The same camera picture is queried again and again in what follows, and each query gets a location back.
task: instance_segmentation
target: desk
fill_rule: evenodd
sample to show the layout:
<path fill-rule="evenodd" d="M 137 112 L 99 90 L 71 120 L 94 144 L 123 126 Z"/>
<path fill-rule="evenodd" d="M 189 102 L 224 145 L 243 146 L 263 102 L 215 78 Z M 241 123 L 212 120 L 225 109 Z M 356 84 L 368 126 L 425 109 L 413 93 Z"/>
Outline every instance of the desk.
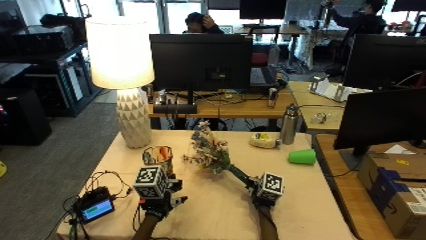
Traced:
<path fill-rule="evenodd" d="M 261 94 L 245 94 L 244 99 L 259 99 Z M 233 99 L 229 101 L 239 101 L 239 97 L 235 94 Z M 283 119 L 287 106 L 295 103 L 293 96 L 289 89 L 283 89 L 279 93 L 277 104 L 275 108 L 268 108 L 268 99 L 263 100 L 247 100 L 236 104 L 213 105 L 207 101 L 197 100 L 199 113 L 179 115 L 181 118 L 268 118 L 269 131 L 276 130 L 277 120 Z M 148 107 L 149 117 L 160 118 L 165 117 L 164 113 L 153 113 L 153 105 Z"/>
<path fill-rule="evenodd" d="M 311 82 L 291 81 L 289 86 L 292 94 L 299 106 L 304 105 L 324 105 L 324 106 L 305 106 L 301 107 L 301 114 L 304 118 L 304 129 L 301 131 L 327 131 L 337 132 L 341 126 L 345 103 L 339 103 L 320 95 L 309 92 Z M 328 120 L 325 123 L 312 123 L 311 119 L 317 113 L 324 112 L 328 114 Z"/>
<path fill-rule="evenodd" d="M 325 163 L 333 175 L 349 171 L 344 159 L 333 149 L 336 135 L 319 134 L 317 141 Z M 398 143 L 413 152 L 420 152 L 408 142 Z M 394 144 L 382 144 L 372 147 L 373 151 L 385 152 Z M 356 235 L 364 240 L 394 239 L 388 224 L 372 202 L 370 196 L 358 180 L 357 173 L 335 178 L 339 195 L 344 203 L 346 215 Z"/>
<path fill-rule="evenodd" d="M 173 149 L 173 168 L 184 188 L 173 196 L 188 195 L 168 218 L 157 225 L 153 237 L 172 239 L 255 240 L 260 237 L 257 211 L 251 203 L 248 190 L 240 180 L 225 171 L 215 175 L 209 169 L 184 164 L 183 154 L 193 151 L 193 131 L 153 130 L 151 146 L 167 145 Z M 297 165 L 287 161 L 288 153 L 309 149 L 311 135 L 297 133 L 292 145 L 279 149 L 261 149 L 248 144 L 251 132 L 215 132 L 229 143 L 231 159 L 251 176 L 265 171 L 284 177 L 284 196 L 272 211 L 281 239 L 353 239 L 344 221 L 319 164 Z M 96 171 L 116 171 L 129 184 L 135 181 L 144 149 L 129 149 L 118 135 Z M 120 181 L 103 182 L 111 192 L 120 189 Z M 86 225 L 91 239 L 131 239 L 135 234 L 132 218 L 139 195 L 115 201 L 116 211 Z M 60 239 L 68 239 L 70 225 L 58 229 Z"/>
<path fill-rule="evenodd" d="M 251 28 L 244 28 L 240 26 L 233 26 L 235 33 L 236 34 L 248 34 L 251 31 Z M 273 29 L 259 29 L 255 30 L 253 33 L 257 34 L 275 34 Z M 283 35 L 291 35 L 292 36 L 292 44 L 291 44 L 291 53 L 289 53 L 289 66 L 292 65 L 293 58 L 295 58 L 295 50 L 296 50 L 296 42 L 300 35 L 308 35 L 308 31 L 305 29 L 301 29 L 299 25 L 293 24 L 283 24 L 280 27 L 280 34 Z"/>

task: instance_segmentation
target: table lamp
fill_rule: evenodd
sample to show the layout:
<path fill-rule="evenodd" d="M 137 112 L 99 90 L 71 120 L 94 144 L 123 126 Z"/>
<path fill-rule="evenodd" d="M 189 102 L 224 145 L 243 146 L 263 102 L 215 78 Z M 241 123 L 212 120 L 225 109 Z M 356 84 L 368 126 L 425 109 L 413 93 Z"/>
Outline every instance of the table lamp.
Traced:
<path fill-rule="evenodd" d="M 141 148 L 151 141 L 151 120 L 140 87 L 155 80 L 148 23 L 127 17 L 86 21 L 92 81 L 118 89 L 122 135 L 129 148 Z"/>

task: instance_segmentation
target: black monitor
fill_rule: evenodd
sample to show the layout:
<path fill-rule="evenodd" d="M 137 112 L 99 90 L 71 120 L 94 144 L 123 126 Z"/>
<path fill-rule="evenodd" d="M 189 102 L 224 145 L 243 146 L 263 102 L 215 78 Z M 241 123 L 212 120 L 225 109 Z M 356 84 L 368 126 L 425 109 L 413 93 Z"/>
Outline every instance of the black monitor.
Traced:
<path fill-rule="evenodd" d="M 357 34 L 344 86 L 386 90 L 426 70 L 426 37 Z"/>
<path fill-rule="evenodd" d="M 350 169 L 376 144 L 426 139 L 426 88 L 350 94 L 335 142 Z"/>
<path fill-rule="evenodd" d="M 284 19 L 287 0 L 240 0 L 240 19 Z"/>
<path fill-rule="evenodd" d="M 425 0 L 396 0 L 392 11 L 393 12 L 426 11 L 426 1 Z"/>
<path fill-rule="evenodd" d="M 151 34 L 156 90 L 249 89 L 252 36 L 231 34 Z"/>

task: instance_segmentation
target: green cup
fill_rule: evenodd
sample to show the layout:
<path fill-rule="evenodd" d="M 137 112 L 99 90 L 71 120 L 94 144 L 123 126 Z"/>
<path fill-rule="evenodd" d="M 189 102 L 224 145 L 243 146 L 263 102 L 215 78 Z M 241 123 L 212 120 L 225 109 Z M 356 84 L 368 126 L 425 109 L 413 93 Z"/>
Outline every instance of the green cup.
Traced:
<path fill-rule="evenodd" d="M 289 162 L 297 164 L 313 165 L 317 161 L 316 151 L 313 149 L 295 151 L 289 153 Z"/>

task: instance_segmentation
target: black and white cube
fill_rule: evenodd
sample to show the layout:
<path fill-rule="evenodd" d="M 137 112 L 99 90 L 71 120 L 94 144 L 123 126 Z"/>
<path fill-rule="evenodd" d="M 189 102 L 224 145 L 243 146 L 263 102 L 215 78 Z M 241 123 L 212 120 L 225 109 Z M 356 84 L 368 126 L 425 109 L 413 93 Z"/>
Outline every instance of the black and white cube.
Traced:
<path fill-rule="evenodd" d="M 260 181 L 257 196 L 271 201 L 277 201 L 283 196 L 283 177 L 265 172 Z"/>
<path fill-rule="evenodd" d="M 168 177 L 160 165 L 144 166 L 137 174 L 133 188 L 141 199 L 163 199 Z"/>

